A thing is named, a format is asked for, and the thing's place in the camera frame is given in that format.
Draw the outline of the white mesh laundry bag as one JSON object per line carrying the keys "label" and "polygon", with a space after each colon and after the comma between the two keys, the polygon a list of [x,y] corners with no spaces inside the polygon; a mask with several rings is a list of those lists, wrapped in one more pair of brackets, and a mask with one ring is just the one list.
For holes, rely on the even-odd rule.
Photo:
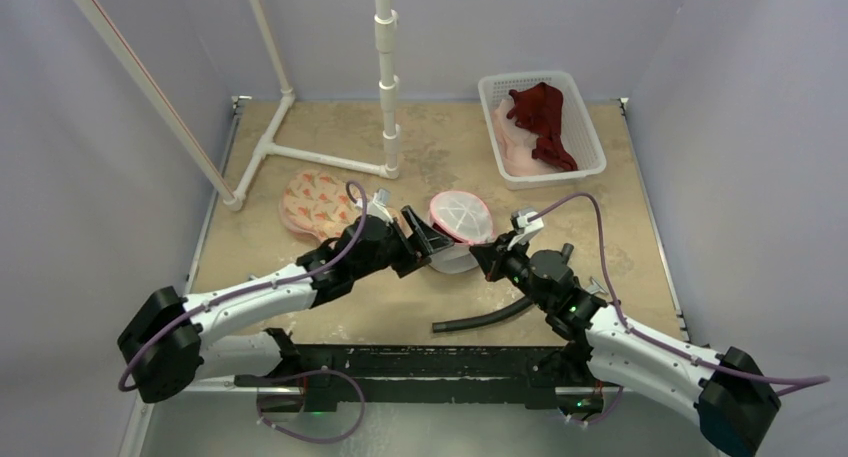
{"label": "white mesh laundry bag", "polygon": [[434,195],[429,202],[426,222],[454,242],[431,259],[430,266],[443,274],[459,274],[477,268],[470,247],[489,243],[495,237],[488,206],[466,191],[448,190]]}

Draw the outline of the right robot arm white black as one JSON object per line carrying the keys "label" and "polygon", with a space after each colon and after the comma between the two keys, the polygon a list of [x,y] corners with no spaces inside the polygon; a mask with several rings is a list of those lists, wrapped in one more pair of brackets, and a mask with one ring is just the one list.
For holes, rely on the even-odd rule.
{"label": "right robot arm white black", "polygon": [[697,347],[621,317],[578,285],[562,252],[529,254],[512,237],[474,245],[470,253],[487,280],[507,279],[567,341],[561,369],[569,381],[594,377],[623,386],[693,422],[723,454],[757,453],[781,401],[748,353]]}

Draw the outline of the dark red bra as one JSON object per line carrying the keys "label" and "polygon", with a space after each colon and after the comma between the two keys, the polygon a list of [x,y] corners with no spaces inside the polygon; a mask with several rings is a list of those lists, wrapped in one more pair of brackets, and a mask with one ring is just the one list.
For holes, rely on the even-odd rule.
{"label": "dark red bra", "polygon": [[532,157],[559,168],[564,172],[578,170],[575,158],[562,144],[562,92],[540,82],[519,91],[510,89],[508,95],[513,107],[506,114],[516,126],[538,136]]}

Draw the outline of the floral mesh laundry bag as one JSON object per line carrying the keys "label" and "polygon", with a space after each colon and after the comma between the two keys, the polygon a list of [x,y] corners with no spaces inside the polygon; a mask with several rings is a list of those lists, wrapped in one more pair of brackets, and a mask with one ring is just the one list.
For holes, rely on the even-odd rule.
{"label": "floral mesh laundry bag", "polygon": [[282,224],[296,234],[308,234],[318,242],[338,238],[361,216],[359,191],[348,195],[345,181],[332,173],[306,169],[286,184],[278,204]]}

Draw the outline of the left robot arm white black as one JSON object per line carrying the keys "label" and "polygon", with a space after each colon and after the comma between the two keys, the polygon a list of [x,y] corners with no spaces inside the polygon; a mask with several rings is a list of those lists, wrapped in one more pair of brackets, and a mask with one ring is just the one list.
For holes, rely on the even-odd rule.
{"label": "left robot arm white black", "polygon": [[199,379],[213,361],[216,342],[270,317],[309,310],[352,291],[375,272],[403,278],[453,246],[405,206],[396,220],[361,215],[342,234],[268,275],[226,289],[180,295],[171,287],[151,293],[117,339],[126,362],[122,392],[136,390],[146,403],[169,399]]}

